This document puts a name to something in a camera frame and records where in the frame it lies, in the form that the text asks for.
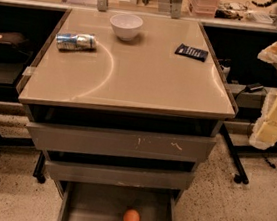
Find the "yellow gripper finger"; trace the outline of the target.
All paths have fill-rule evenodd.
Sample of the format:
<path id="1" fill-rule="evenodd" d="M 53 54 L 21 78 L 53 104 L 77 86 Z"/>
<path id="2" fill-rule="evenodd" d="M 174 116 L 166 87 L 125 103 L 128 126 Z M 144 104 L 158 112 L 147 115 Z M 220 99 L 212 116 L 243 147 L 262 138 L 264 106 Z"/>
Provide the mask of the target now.
<path id="1" fill-rule="evenodd" d="M 277 142 L 277 90 L 266 94 L 261 110 L 261 116 L 253 126 L 249 143 L 259 150 L 272 147 Z"/>
<path id="2" fill-rule="evenodd" d="M 265 63 L 277 63 L 277 41 L 258 53 L 257 58 Z"/>

